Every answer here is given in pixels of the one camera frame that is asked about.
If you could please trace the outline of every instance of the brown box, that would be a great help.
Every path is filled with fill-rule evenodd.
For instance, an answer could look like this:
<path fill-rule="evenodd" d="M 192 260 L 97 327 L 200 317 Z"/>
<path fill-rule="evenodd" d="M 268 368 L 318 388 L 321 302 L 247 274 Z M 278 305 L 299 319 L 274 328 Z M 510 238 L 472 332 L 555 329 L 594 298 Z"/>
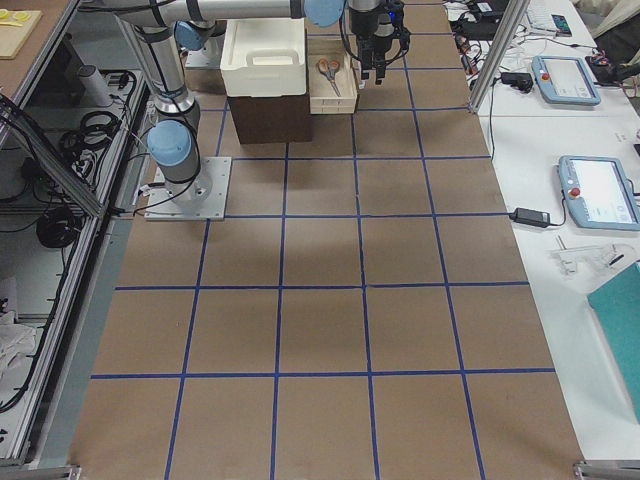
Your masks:
<path fill-rule="evenodd" d="M 241 144 L 310 142 L 309 93 L 283 97 L 228 97 Z"/>

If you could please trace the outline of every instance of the smartphone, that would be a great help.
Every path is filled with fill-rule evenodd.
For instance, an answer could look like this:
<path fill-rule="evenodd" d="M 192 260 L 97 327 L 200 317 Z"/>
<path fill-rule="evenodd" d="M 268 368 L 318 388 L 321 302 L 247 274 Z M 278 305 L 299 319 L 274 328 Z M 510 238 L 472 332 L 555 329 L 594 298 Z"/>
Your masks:
<path fill-rule="evenodd" d="M 553 23 L 555 23 L 556 28 L 558 29 L 559 37 L 570 37 L 571 29 L 569 28 L 569 24 L 567 23 L 567 19 L 562 15 L 551 15 L 553 18 Z"/>

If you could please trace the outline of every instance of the black round object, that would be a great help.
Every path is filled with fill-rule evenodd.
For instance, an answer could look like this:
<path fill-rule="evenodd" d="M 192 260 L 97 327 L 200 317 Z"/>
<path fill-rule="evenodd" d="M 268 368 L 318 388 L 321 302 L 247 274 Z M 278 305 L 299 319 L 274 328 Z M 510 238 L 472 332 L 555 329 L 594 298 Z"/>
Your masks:
<path fill-rule="evenodd" d="M 58 207 L 38 219 L 36 235 L 47 248 L 64 248 L 75 242 L 81 227 L 80 218 L 68 207 Z"/>

